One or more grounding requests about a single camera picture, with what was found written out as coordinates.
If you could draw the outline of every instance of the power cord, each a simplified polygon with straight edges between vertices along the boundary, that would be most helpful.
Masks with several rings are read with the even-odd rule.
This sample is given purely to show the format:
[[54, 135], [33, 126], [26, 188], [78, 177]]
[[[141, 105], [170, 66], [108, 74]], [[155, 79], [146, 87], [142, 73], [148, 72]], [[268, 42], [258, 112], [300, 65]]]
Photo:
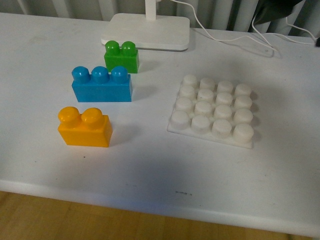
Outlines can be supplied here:
[[[254, 26], [254, 21], [255, 21], [255, 19], [256, 19], [256, 16], [254, 16], [254, 18], [253, 18], [253, 20], [252, 20], [252, 22], [251, 22], [251, 26], [252, 26], [252, 28], [256, 31], [256, 33], [259, 34], [259, 36], [263, 38], [263, 40], [264, 40], [267, 44], [264, 44], [264, 43], [262, 43], [262, 42], [260, 42], [260, 41], [258, 41], [258, 40], [256, 40], [256, 39], [250, 37], [250, 36], [241, 36], [241, 37], [237, 37], [237, 38], [234, 38], [234, 39], [227, 39], [227, 40], [216, 39], [216, 38], [214, 38], [214, 37], [205, 29], [205, 27], [204, 27], [204, 26], [201, 24], [201, 22], [199, 21], [194, 6], [192, 6], [191, 4], [189, 4], [189, 3], [187, 3], [187, 2], [183, 2], [183, 1], [178, 1], [178, 0], [170, 0], [170, 1], [175, 2], [175, 3], [178, 3], [178, 4], [187, 5], [187, 6], [191, 7], [192, 10], [193, 10], [193, 14], [194, 14], [194, 17], [195, 17], [195, 20], [197, 21], [197, 23], [198, 23], [198, 24], [200, 25], [200, 27], [205, 31], [205, 33], [206, 33], [211, 39], [213, 39], [213, 40], [215, 40], [215, 41], [218, 41], [218, 42], [221, 42], [221, 43], [228, 43], [228, 42], [236, 41], [236, 40], [239, 40], [239, 39], [248, 38], [248, 39], [251, 39], [251, 40], [255, 41], [256, 43], [264, 46], [264, 47], [267, 47], [267, 48], [269, 48], [269, 49], [272, 49], [272, 50], [278, 52], [278, 50], [277, 50], [276, 48], [274, 48], [274, 47], [271, 45], [271, 43], [270, 43], [270, 42], [256, 29], [256, 27]], [[314, 36], [310, 31], [308, 31], [308, 30], [306, 30], [306, 29], [304, 29], [304, 28], [297, 27], [297, 26], [295, 26], [295, 25], [292, 25], [292, 24], [288, 23], [288, 18], [287, 18], [287, 17], [285, 18], [285, 22], [286, 22], [286, 24], [287, 24], [288, 26], [290, 26], [290, 27], [292, 27], [292, 28], [296, 28], [296, 29], [299, 29], [299, 30], [302, 30], [302, 31], [307, 32], [307, 33], [311, 36], [312, 40], [316, 43], [316, 46], [317, 46], [317, 44], [320, 45], [320, 40], [319, 40], [320, 38], [317, 40], [317, 39], [315, 38], [315, 36]], [[293, 42], [293, 43], [305, 44], [305, 45], [314, 45], [314, 43], [307, 43], [307, 42], [295, 41], [295, 40], [293, 40], [293, 39], [291, 39], [291, 38], [289, 38], [289, 37], [287, 37], [287, 36], [285, 36], [285, 35], [283, 35], [283, 34], [279, 34], [279, 33], [266, 33], [266, 34], [273, 34], [273, 35], [276, 35], [276, 36], [280, 36], [280, 37], [283, 37], [283, 38], [285, 38], [285, 39], [287, 39], [287, 40], [289, 40], [290, 42]]]

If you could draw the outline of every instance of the wooden floor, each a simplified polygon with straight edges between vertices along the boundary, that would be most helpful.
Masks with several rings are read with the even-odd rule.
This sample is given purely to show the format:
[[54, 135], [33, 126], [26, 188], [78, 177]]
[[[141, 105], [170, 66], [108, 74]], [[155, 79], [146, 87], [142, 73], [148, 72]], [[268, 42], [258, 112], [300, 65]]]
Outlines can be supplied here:
[[311, 240], [0, 191], [0, 240]]

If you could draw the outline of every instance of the black object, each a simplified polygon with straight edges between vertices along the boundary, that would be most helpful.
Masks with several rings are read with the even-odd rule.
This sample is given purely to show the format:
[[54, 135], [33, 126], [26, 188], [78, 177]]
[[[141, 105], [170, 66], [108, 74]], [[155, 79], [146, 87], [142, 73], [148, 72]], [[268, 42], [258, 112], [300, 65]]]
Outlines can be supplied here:
[[254, 24], [264, 24], [289, 16], [302, 0], [259, 0]]

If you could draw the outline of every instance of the white table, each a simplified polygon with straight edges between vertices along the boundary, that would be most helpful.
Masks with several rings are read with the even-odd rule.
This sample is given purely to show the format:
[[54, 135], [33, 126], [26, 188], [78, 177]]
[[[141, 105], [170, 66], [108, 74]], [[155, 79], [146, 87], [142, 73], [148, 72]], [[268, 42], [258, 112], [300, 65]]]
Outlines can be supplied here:
[[[320, 237], [320, 48], [268, 35], [272, 53], [191, 29], [187, 51], [139, 51], [133, 102], [78, 103], [71, 71], [104, 65], [108, 23], [7, 13], [0, 23], [1, 191]], [[253, 149], [167, 132], [187, 74], [252, 87]], [[66, 106], [109, 115], [110, 147], [67, 146]]]

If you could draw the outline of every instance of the white baseplate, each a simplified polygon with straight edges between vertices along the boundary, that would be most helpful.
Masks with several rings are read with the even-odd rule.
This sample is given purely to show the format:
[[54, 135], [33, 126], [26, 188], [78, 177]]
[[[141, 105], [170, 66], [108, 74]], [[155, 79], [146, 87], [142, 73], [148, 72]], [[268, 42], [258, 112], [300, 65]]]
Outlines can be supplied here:
[[180, 86], [167, 130], [213, 142], [252, 148], [251, 88], [211, 78], [186, 75]]

